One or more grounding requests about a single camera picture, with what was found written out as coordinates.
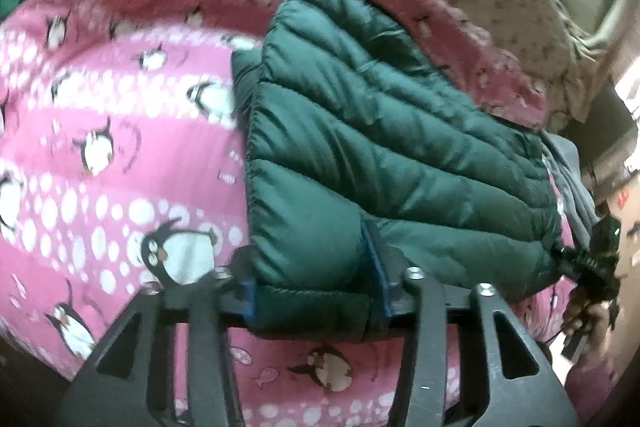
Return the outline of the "person right hand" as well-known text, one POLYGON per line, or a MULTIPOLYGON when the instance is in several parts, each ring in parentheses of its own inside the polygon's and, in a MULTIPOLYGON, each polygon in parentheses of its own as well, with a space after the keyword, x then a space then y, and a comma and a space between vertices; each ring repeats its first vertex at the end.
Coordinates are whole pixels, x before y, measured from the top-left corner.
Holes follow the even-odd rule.
POLYGON ((590 343, 602 343, 608 337, 610 314, 603 303, 593 303, 579 288, 570 293, 570 301, 563 314, 562 331, 574 335, 585 326, 590 343))

